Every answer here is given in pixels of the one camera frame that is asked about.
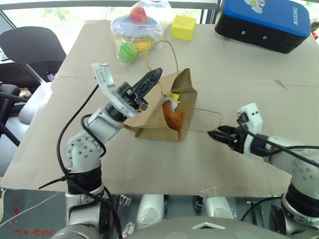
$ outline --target green foliage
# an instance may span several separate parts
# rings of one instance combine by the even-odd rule
[[[44,9],[44,16],[48,14],[52,14],[54,16],[57,16],[61,21],[64,21],[67,16],[69,15],[70,11],[69,9],[63,8],[63,7],[47,7]]]

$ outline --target blue case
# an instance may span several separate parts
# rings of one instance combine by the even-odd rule
[[[224,0],[215,30],[246,43],[289,53],[311,33],[307,9],[290,0]]]

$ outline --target metal frame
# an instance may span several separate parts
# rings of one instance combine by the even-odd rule
[[[71,7],[71,6],[132,6],[138,0],[1,0],[0,10]],[[172,8],[216,9],[217,0],[170,0]]]

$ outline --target paper bag handle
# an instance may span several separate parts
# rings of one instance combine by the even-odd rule
[[[147,51],[145,52],[145,60],[146,60],[146,64],[147,64],[149,70],[150,70],[150,71],[152,70],[152,68],[151,68],[151,66],[150,66],[150,63],[149,63],[149,57],[148,57],[148,55],[149,55],[149,50],[150,50],[154,45],[158,44],[159,42],[166,42],[166,43],[168,43],[168,44],[170,45],[171,50],[172,50],[173,55],[174,55],[174,58],[175,58],[176,69],[177,69],[177,75],[178,75],[178,74],[179,74],[179,73],[178,73],[178,63],[177,63],[177,58],[176,58],[176,54],[175,54],[174,47],[172,46],[172,44],[171,44],[169,41],[166,41],[166,40],[159,40],[159,41],[154,42],[154,43],[147,49]]]

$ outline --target black chair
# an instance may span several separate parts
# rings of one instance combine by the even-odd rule
[[[52,81],[52,76],[58,72],[66,57],[57,36],[44,27],[26,26],[6,31],[0,35],[0,47],[10,60],[20,64],[42,86]],[[40,92],[36,102],[31,101],[32,106],[23,107],[20,122],[30,124],[35,109],[46,103],[45,100],[46,95]]]
[[[27,102],[27,99],[18,96],[19,93],[19,87],[0,82],[0,137],[5,134],[16,146],[19,146],[20,141],[5,127],[5,123],[15,102]]]

